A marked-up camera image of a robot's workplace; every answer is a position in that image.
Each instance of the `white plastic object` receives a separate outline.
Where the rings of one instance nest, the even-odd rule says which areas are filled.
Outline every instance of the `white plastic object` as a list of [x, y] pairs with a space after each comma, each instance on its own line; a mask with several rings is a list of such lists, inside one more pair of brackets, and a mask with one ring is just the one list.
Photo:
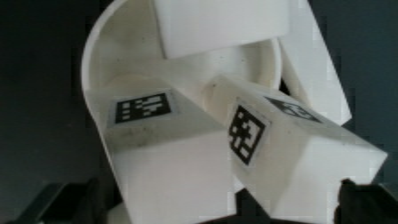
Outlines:
[[287, 0], [152, 1], [166, 58], [287, 33]]
[[[300, 12], [305, 16], [310, 16], [310, 10], [301, 10]], [[291, 19], [289, 21], [294, 26], [291, 35], [294, 35], [300, 25], [305, 25], [305, 23], [301, 23], [300, 19]], [[296, 57], [296, 54], [294, 51], [292, 53], [284, 51], [285, 58], [280, 61], [278, 42], [275, 39], [250, 45], [232, 46], [172, 60], [163, 60], [157, 39], [159, 34], [150, 1], [115, 0], [97, 19], [83, 51], [81, 86], [92, 116], [97, 115], [97, 110], [88, 92], [101, 92], [109, 81], [125, 74], [147, 74], [161, 78], [198, 106], [202, 105], [202, 96], [209, 94], [202, 88], [218, 74], [239, 74], [239, 77], [246, 81], [259, 82], [271, 88], [278, 87], [280, 63], [291, 60], [289, 57]], [[310, 52], [310, 47], [301, 50], [301, 55], [305, 55], [305, 51]], [[324, 59], [328, 57], [326, 51], [321, 54], [314, 54], [314, 57]], [[305, 70], [296, 68], [300, 66], [292, 66], [291, 70], [300, 77], [300, 72], [305, 72]], [[340, 109], [339, 107], [330, 107], [330, 110], [337, 111]], [[109, 154], [99, 123], [95, 125], [104, 150]], [[113, 173], [129, 178], [127, 173], [118, 173], [115, 169]]]
[[133, 224], [236, 213], [225, 129], [173, 88], [120, 76], [86, 93]]
[[305, 0], [289, 0], [289, 34], [278, 38], [282, 79], [294, 99], [340, 125], [351, 118], [314, 15]]
[[269, 217], [332, 224], [340, 180], [369, 184], [385, 152], [278, 91], [223, 76], [207, 91], [234, 174]]

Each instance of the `white cube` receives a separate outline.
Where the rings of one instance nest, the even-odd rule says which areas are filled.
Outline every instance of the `white cube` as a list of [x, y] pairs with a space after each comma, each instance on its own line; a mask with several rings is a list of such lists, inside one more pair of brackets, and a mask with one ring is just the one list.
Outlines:
[[225, 128], [172, 87], [117, 77], [86, 94], [133, 224], [236, 213]]
[[385, 152], [278, 91], [223, 76], [207, 91], [234, 173], [269, 217], [332, 223], [340, 180], [371, 182]]

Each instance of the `black square pattern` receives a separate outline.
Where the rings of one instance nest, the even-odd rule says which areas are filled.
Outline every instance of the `black square pattern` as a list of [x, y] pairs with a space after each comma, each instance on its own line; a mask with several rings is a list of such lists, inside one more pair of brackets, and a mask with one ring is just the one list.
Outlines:
[[170, 114], [170, 102], [165, 93], [117, 102], [115, 124]]
[[232, 123], [228, 127], [228, 147], [244, 165], [250, 163], [266, 125], [237, 106]]
[[271, 104], [275, 105], [275, 107], [278, 108], [278, 110], [289, 115], [294, 116], [301, 119], [307, 119], [317, 123], [319, 120], [316, 119], [316, 117], [312, 116], [312, 114], [301, 109], [301, 107], [291, 103], [285, 103], [268, 97], [264, 97], [268, 99], [268, 101], [271, 102]]

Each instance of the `white block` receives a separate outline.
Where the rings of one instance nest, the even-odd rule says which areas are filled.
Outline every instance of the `white block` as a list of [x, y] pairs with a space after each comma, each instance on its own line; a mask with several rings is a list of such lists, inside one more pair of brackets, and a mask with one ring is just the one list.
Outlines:
[[285, 0], [154, 0], [154, 12], [166, 58], [287, 33]]
[[[131, 223], [189, 224], [232, 215], [228, 146], [218, 122], [157, 79], [118, 77], [86, 96]], [[131, 108], [129, 121], [117, 120]]]
[[[234, 173], [269, 217], [332, 223], [340, 180], [371, 182], [385, 152], [278, 91], [221, 76], [207, 91], [207, 112], [228, 126]], [[234, 147], [237, 138], [246, 144]]]

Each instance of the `dark background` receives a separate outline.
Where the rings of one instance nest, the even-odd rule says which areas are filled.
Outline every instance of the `dark background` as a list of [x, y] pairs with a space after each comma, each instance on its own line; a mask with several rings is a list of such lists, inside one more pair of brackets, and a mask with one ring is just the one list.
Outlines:
[[[109, 0], [0, 1], [0, 223], [51, 182], [113, 179], [79, 91], [88, 30]], [[312, 0], [353, 119], [398, 182], [398, 1]]]

